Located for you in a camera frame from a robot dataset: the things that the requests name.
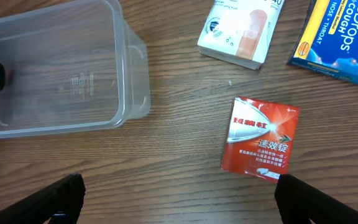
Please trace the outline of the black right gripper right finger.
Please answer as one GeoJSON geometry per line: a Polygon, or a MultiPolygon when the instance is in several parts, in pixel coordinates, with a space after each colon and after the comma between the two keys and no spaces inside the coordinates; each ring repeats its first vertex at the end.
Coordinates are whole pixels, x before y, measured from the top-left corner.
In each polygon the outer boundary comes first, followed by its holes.
{"type": "Polygon", "coordinates": [[[358,211],[290,175],[280,176],[275,200],[283,224],[358,224],[358,211]]]}

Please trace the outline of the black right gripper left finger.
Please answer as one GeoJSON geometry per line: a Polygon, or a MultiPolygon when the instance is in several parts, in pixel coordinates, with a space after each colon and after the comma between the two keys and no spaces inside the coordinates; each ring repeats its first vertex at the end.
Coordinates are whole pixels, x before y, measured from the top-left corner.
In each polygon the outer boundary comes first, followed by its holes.
{"type": "Polygon", "coordinates": [[[0,224],[76,224],[85,197],[81,174],[70,174],[0,211],[0,224]]]}

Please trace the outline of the white Hansaplast plaster box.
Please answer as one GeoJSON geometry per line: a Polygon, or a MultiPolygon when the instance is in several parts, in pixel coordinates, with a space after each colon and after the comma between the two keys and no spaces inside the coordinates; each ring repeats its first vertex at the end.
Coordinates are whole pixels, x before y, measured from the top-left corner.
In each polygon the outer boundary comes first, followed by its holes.
{"type": "Polygon", "coordinates": [[[252,70],[265,62],[284,0],[216,0],[198,39],[200,53],[252,70]]]}

